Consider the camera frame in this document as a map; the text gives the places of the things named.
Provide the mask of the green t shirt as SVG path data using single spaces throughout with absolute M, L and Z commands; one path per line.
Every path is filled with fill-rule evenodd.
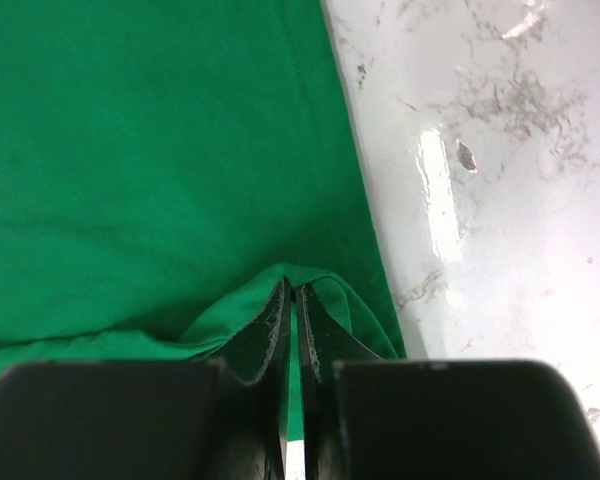
M 317 1 L 0 1 L 0 373 L 186 359 L 282 278 L 405 354 Z

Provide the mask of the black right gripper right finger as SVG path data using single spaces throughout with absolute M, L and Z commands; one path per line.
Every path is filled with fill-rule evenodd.
M 600 479 L 568 382 L 530 360 L 384 360 L 296 291 L 310 479 Z

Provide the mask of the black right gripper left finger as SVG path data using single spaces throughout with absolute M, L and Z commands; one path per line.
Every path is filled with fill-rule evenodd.
M 0 375 L 0 479 L 280 479 L 292 289 L 204 359 Z

